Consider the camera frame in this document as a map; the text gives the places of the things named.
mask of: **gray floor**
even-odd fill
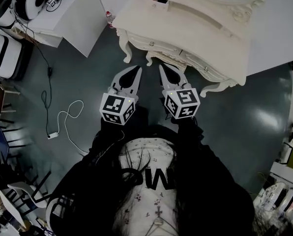
[[[164,121],[166,115],[159,100],[162,91],[159,62],[155,59],[153,65],[147,67],[146,52],[133,48],[133,59],[129,65],[125,64],[125,55],[118,46],[115,30],[106,28],[103,31],[88,58],[65,40],[57,49],[41,46],[41,50],[54,68],[53,102],[49,111],[51,132],[57,131],[58,112],[67,110],[71,102],[80,99],[84,101],[84,110],[78,119],[69,118],[67,126],[72,140],[82,149],[89,149],[100,130],[102,93],[106,92],[118,72],[136,64],[143,67],[139,97],[141,105],[149,109],[149,122],[176,129],[169,121]],[[185,74],[198,92],[209,84],[191,67]],[[68,140],[64,116],[60,118],[60,136],[47,139],[46,111],[40,99],[42,90],[49,91],[47,65],[36,48],[24,79],[16,82],[15,86],[22,95],[11,99],[17,109],[11,118],[16,120],[15,126],[22,129],[9,134],[12,136],[9,140],[20,139],[17,143],[30,144],[19,150],[23,154],[22,163],[33,165],[34,172],[38,172],[40,177],[51,170],[47,188],[52,191],[81,156]],[[267,173],[279,153],[288,126],[291,93],[290,68],[282,65],[248,77],[244,87],[208,93],[206,98],[201,98],[196,117],[204,130],[203,143],[211,146],[235,180],[249,192],[260,190],[263,182],[257,172]],[[77,114],[80,107],[73,106],[72,114]]]

